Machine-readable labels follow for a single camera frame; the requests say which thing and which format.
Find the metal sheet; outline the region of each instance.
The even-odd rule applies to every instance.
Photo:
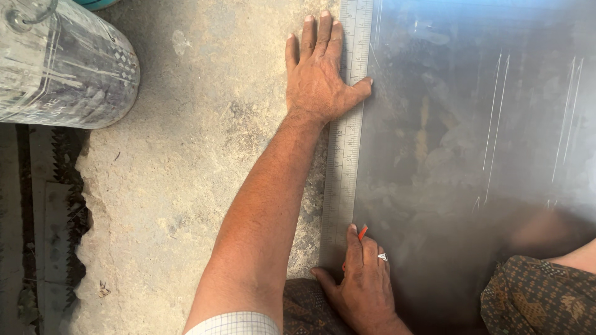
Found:
[[[375,7],[354,222],[415,331],[482,333],[498,262],[596,237],[596,4]]]

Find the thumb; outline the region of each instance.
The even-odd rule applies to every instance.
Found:
[[[336,291],[338,290],[337,284],[335,279],[323,268],[312,268],[311,274],[316,277],[316,280],[319,281],[323,291],[327,294],[328,297],[332,297],[335,295]]]
[[[373,79],[371,77],[365,77],[350,87],[350,93],[347,97],[347,103],[350,104],[350,108],[371,96],[372,85]]]

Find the scratch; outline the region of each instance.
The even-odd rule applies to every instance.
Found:
[[[575,100],[573,101],[573,112],[571,113],[571,122],[569,123],[569,132],[567,133],[567,144],[565,145],[565,156],[563,156],[563,165],[565,165],[565,160],[567,159],[567,149],[569,149],[569,138],[571,137],[571,127],[573,126],[573,117],[575,116],[575,106],[578,103],[579,82],[582,80],[582,70],[583,70],[583,58],[582,58],[582,61],[579,63],[579,68],[578,68],[578,85],[575,88]]]
[[[501,58],[502,57],[503,57],[503,50],[501,50],[501,55],[499,55],[499,61],[497,62],[497,66],[496,66],[495,95],[493,95],[493,97],[492,97],[491,121],[488,123],[488,135],[486,136],[485,162],[482,164],[482,171],[484,171],[485,166],[486,166],[486,154],[488,153],[488,141],[491,138],[492,113],[493,113],[493,111],[495,111],[496,84],[499,82],[499,71],[501,70]]]
[[[569,106],[569,98],[571,96],[571,86],[573,85],[573,77],[575,75],[575,60],[577,57],[573,57],[573,62],[571,63],[571,78],[569,79],[569,90],[567,91],[567,101],[565,102],[565,112],[563,113],[563,123],[561,124],[561,137],[559,137],[559,145],[557,147],[557,157],[555,158],[555,168],[552,170],[552,180],[551,183],[555,182],[555,173],[557,171],[557,163],[558,163],[558,154],[561,150],[561,141],[563,140],[563,131],[565,129],[565,119],[567,118],[567,108]]]
[[[377,26],[375,27],[377,33],[375,34],[375,48],[378,47],[378,39],[379,36],[381,35],[381,16],[383,15],[383,0],[381,0],[381,6],[380,9],[378,11],[378,15],[377,15]]]
[[[379,64],[378,64],[377,56],[374,54],[373,45],[372,45],[372,44],[370,44],[370,43],[369,43],[368,45],[370,45],[370,47],[371,47],[371,51],[372,51],[372,56],[374,57],[374,61],[375,61],[375,62],[377,62],[377,66],[378,66],[378,68],[380,69],[380,68],[381,68],[381,65],[379,65]]]
[[[501,96],[501,107],[499,108],[499,118],[496,122],[496,134],[495,134],[495,146],[492,149],[492,162],[491,162],[491,172],[488,175],[488,185],[486,186],[486,198],[485,203],[488,201],[488,190],[491,187],[491,177],[492,177],[492,166],[495,164],[495,152],[496,152],[496,139],[499,137],[499,124],[501,123],[501,112],[503,111],[503,99],[505,98],[505,85],[507,84],[507,73],[509,72],[509,60],[511,59],[511,54],[507,56],[507,67],[505,68],[505,80],[503,81],[503,95]]]
[[[472,207],[472,214],[474,213],[474,209],[478,207],[478,210],[480,210],[480,196],[478,196],[478,199],[476,199],[476,202],[474,203],[474,206]]]

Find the ruler numbers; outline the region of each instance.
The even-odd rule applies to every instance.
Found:
[[[340,74],[348,85],[367,76],[374,0],[342,0],[344,46]],[[331,122],[321,227],[319,264],[341,265],[345,232],[352,223],[364,103]]]

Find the concrete floor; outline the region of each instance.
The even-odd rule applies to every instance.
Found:
[[[78,256],[73,334],[176,334],[221,220],[285,115],[284,44],[339,1],[121,0],[98,14],[132,42],[139,97],[91,132],[77,168],[92,228]],[[321,136],[288,267],[318,260],[327,134]]]

